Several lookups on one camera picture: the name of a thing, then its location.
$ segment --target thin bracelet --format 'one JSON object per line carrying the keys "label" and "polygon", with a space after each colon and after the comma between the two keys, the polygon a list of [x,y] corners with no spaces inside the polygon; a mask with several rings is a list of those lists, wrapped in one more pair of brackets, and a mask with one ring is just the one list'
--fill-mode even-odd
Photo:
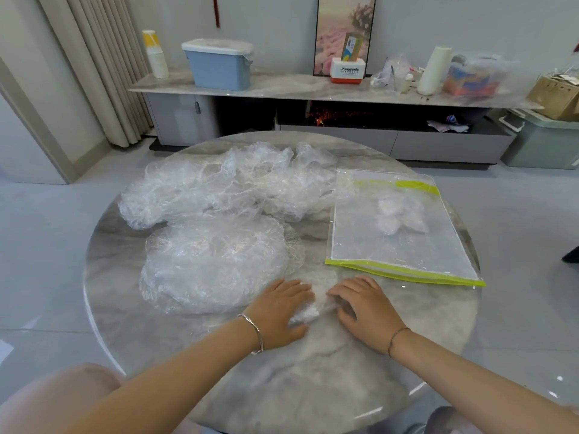
{"label": "thin bracelet", "polygon": [[395,337],[396,335],[398,335],[400,332],[402,332],[402,330],[410,330],[410,328],[407,328],[407,327],[400,328],[400,329],[398,329],[398,330],[394,333],[394,335],[392,335],[392,338],[390,338],[390,344],[389,344],[389,346],[388,346],[388,356],[389,356],[389,357],[392,357],[392,356],[390,355],[390,349],[392,349],[392,342],[394,341],[394,337]]}
{"label": "thin bracelet", "polygon": [[245,318],[245,320],[252,325],[255,328],[255,331],[257,332],[257,338],[259,339],[259,350],[257,350],[256,352],[251,352],[252,355],[257,355],[260,354],[261,352],[264,351],[264,339],[261,336],[261,332],[259,331],[259,328],[257,327],[257,325],[251,321],[251,319],[244,313],[240,313],[239,315],[237,315],[237,317],[242,316],[243,318]]}

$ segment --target red hanging strip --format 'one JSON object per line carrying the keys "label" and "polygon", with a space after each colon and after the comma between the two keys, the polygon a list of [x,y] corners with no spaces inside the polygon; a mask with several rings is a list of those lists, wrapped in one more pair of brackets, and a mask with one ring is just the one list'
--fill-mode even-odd
{"label": "red hanging strip", "polygon": [[217,6],[217,0],[213,0],[213,10],[215,11],[215,26],[217,26],[217,28],[220,28],[220,22],[219,22],[219,6]]}

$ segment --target marble countertop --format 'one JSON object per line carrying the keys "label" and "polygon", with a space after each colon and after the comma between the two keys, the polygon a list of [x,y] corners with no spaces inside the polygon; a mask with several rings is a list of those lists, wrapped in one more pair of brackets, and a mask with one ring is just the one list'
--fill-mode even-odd
{"label": "marble countertop", "polygon": [[369,79],[365,79],[360,85],[343,85],[330,82],[329,77],[309,74],[252,73],[251,86],[247,90],[229,91],[196,86],[191,71],[179,71],[171,72],[167,79],[156,79],[152,74],[149,74],[129,88],[129,91],[469,108],[543,108],[538,103],[527,100],[524,95],[508,92],[500,91],[495,97],[488,99],[455,98],[443,93],[422,96],[416,92],[416,88],[411,88],[408,94],[397,94],[385,88],[371,88]]}
{"label": "marble countertop", "polygon": [[[340,168],[411,172],[369,147],[307,132],[237,134],[176,155],[216,155],[233,145],[256,141],[280,148],[295,148],[300,141],[323,147],[338,156]],[[471,260],[478,265],[465,226],[450,212]],[[337,279],[355,274],[324,264],[329,211],[293,226],[306,247],[302,269],[331,272]],[[103,348],[130,376],[176,354],[237,313],[166,315],[142,298],[138,281],[145,240],[159,227],[132,230],[114,201],[98,222],[87,250],[84,293],[89,317]],[[411,329],[461,353],[474,328],[480,288],[377,280]],[[303,340],[244,359],[189,417],[229,434],[340,434],[386,419],[428,388],[409,370],[357,341],[335,313],[328,313],[311,323]]]}

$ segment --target stack of paper cups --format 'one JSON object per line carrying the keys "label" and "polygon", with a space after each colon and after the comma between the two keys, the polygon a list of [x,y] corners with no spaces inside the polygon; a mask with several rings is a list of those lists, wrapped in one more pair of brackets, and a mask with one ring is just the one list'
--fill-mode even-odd
{"label": "stack of paper cups", "polygon": [[451,59],[452,49],[450,47],[435,47],[426,70],[424,70],[418,83],[417,90],[419,94],[430,96],[437,92],[442,77],[448,72]]}
{"label": "stack of paper cups", "polygon": [[161,49],[161,44],[159,44],[157,34],[154,30],[143,30],[143,38],[153,75],[159,79],[169,77],[167,61],[165,61],[165,55],[163,54],[163,49]]}

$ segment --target person's left hand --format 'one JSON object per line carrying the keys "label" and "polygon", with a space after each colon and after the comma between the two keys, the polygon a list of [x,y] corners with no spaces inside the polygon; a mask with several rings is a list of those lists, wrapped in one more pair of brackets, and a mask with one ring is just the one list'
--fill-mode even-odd
{"label": "person's left hand", "polygon": [[306,335],[308,325],[288,328],[289,319],[305,303],[315,299],[311,284],[300,280],[279,279],[268,286],[243,311],[259,328],[264,339],[264,350],[283,347]]}

